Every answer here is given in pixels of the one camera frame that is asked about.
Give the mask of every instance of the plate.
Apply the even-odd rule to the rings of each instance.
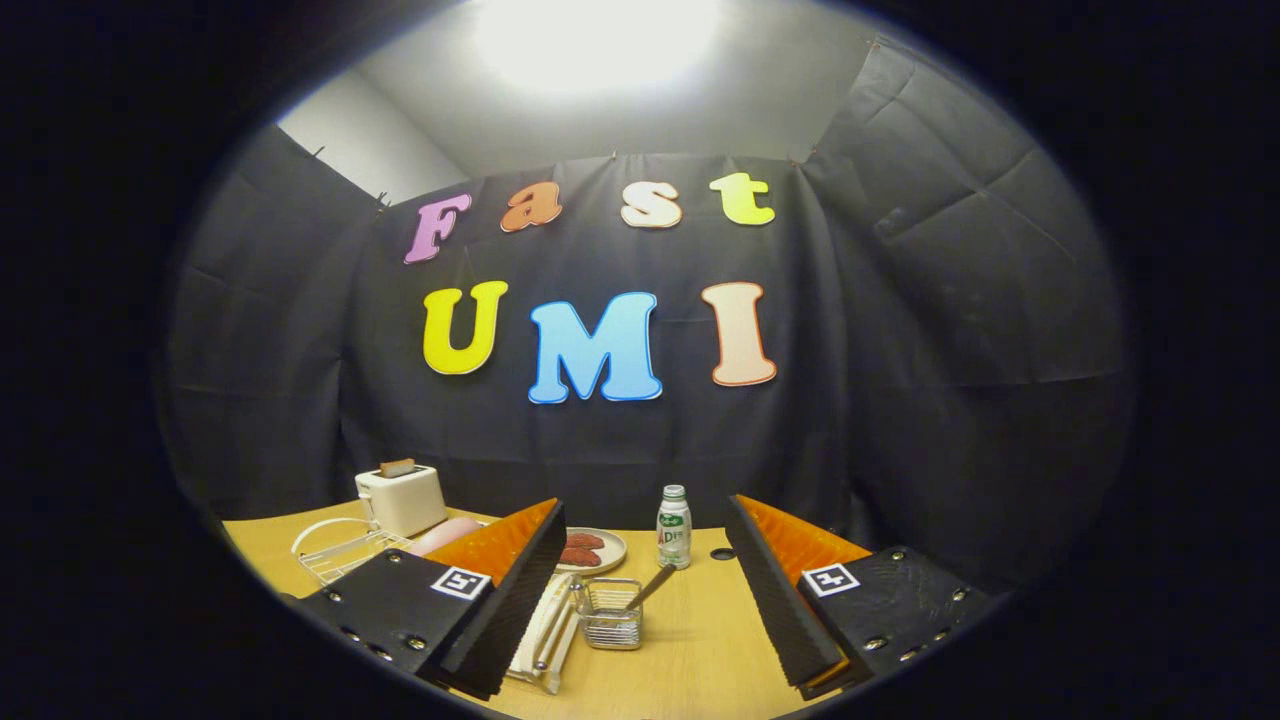
[[[622,562],[622,559],[627,556],[627,543],[622,541],[618,536],[608,530],[596,530],[595,528],[564,528],[566,534],[573,533],[586,533],[595,536],[604,541],[604,547],[594,551],[600,556],[600,564],[595,568],[584,568],[581,565],[566,565],[563,562],[556,565],[557,573],[577,573],[579,575],[595,575],[612,570]]]

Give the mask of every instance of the metal spoon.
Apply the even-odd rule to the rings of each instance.
[[[675,574],[675,571],[676,571],[675,565],[663,565],[662,570],[658,570],[658,574],[654,575],[652,580],[649,580],[649,584],[645,585],[639,594],[631,598],[631,602],[628,602],[622,611],[626,612],[627,610],[635,610],[636,607],[639,607],[640,603],[644,602],[644,598],[653,594],[653,591],[660,588],[662,583],[666,583],[667,578]]]

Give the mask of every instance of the blue letter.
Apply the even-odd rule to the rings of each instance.
[[[588,334],[568,302],[534,307],[529,318],[538,325],[538,382],[529,400],[538,405],[564,402],[568,388],[559,382],[559,366],[582,400],[591,397],[595,380],[609,363],[609,378],[600,386],[605,400],[653,400],[662,383],[649,364],[649,313],[658,299],[648,292],[625,292],[609,301],[604,316]]]

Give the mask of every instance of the bottle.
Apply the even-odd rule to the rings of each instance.
[[[694,521],[685,500],[685,486],[662,488],[658,507],[658,564],[689,568],[692,560]]]

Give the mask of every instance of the toaster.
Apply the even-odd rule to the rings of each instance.
[[[356,475],[356,497],[365,516],[393,536],[412,537],[448,519],[440,477],[435,468],[413,465],[413,470],[389,478],[383,470]]]

